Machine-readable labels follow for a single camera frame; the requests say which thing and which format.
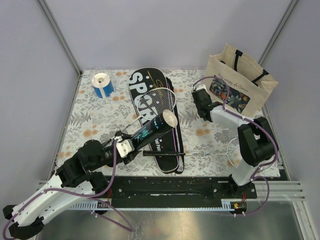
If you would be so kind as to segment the black teal shuttlecock tube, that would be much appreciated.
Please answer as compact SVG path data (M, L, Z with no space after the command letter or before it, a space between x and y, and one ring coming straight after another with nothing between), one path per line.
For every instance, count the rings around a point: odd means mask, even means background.
M158 114L133 135L131 135L133 146L137 147L138 150L142 149L146 145L150 144L173 129L173 127L169 126L165 122L163 112Z

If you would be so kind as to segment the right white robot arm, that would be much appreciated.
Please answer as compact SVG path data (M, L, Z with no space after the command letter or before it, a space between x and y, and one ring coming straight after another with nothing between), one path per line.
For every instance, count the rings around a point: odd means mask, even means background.
M204 88L193 90L191 94L202 119L237 133L242 160L231 175L233 182L228 184L227 191L231 197L239 198L246 191L245 185L258 172L259 165L278 153L269 121L263 116L246 117L228 110L218 101L212 102Z

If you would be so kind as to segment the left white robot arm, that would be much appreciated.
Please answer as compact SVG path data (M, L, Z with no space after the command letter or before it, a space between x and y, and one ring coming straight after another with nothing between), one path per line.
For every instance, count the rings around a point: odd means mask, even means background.
M66 160L36 193L18 205L7 205L3 215L8 220L2 237L28 240L60 213L83 199L102 198L111 188L115 175L107 179L97 169L106 165L128 164L140 151L129 135L117 136L107 146L98 140L88 140Z

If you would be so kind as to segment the white badminton racket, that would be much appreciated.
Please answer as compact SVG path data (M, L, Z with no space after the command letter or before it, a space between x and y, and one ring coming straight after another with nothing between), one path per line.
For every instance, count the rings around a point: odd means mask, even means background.
M159 87L148 90L133 101L137 118L129 123L123 130L126 130L140 119L150 121L164 110L172 111L176 103L176 94L169 88Z

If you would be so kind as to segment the clear tube lid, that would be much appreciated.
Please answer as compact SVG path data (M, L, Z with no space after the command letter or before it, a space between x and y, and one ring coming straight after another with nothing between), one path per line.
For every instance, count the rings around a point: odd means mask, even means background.
M197 135L190 135L188 138L187 138L187 143L190 145L190 146L197 146L199 144L199 137Z

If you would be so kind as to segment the floral patterned table cloth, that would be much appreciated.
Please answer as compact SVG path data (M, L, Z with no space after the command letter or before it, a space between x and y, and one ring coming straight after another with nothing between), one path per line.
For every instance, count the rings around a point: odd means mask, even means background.
M137 118L130 97L128 80L131 70L108 70L114 88L108 98L97 97L91 80L95 70L86 70L81 79L79 91L70 115L69 125L63 145L57 159L57 166L71 158L86 141L105 142L119 130ZM199 118L192 98L192 85L204 75L202 69L165 70L164 74L172 81L177 96L177 110L180 123L183 149L185 153L223 154L227 144L236 134L222 125L204 121ZM140 128L139 121L125 131L134 133ZM188 137L196 135L199 144L191 146ZM229 146L229 156L236 166L241 161L238 140ZM225 155L187 156L182 168L183 176L229 176L236 170Z

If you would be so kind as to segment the black racket cover bag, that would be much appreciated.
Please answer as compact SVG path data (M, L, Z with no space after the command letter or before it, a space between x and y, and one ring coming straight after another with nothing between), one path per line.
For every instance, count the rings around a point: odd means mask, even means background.
M155 67L143 67L132 73L128 80L130 97L142 126L163 110L171 110L178 116L177 99L172 81ZM183 152L181 127L178 124L149 145L151 151Z

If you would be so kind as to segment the beige floral tote bag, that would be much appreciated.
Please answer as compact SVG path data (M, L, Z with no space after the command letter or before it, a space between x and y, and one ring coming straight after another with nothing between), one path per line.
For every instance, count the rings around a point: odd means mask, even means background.
M202 83L211 97L234 111L254 117L278 82L252 57L227 44L222 53L209 57Z

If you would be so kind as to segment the blue white tape roll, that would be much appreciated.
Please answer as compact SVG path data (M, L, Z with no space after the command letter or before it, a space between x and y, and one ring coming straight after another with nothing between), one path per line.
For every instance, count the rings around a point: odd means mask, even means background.
M111 78L106 73L95 74L91 80L96 95L99 98L107 98L114 91Z

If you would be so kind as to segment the black handled badminton racket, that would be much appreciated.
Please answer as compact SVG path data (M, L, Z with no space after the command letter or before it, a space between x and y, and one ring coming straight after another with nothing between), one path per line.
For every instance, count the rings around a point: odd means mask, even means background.
M142 155L144 157L146 156L152 156L152 157L178 157L178 156L227 156L228 162L234 167L237 168L238 165L235 165L234 162L231 160L229 155L229 148L233 141L238 140L238 143L240 143L240 140L238 137L235 137L231 139L226 147L225 153L199 153L199 152L193 152L193 153L185 153L185 152L175 152L175 151L151 151L151 150L143 150Z

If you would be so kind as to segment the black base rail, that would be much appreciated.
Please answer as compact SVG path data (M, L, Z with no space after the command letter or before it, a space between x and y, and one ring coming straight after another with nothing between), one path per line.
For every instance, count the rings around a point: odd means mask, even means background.
M117 209L221 208L223 200L257 199L253 183L228 187L227 177L117 176L101 198Z

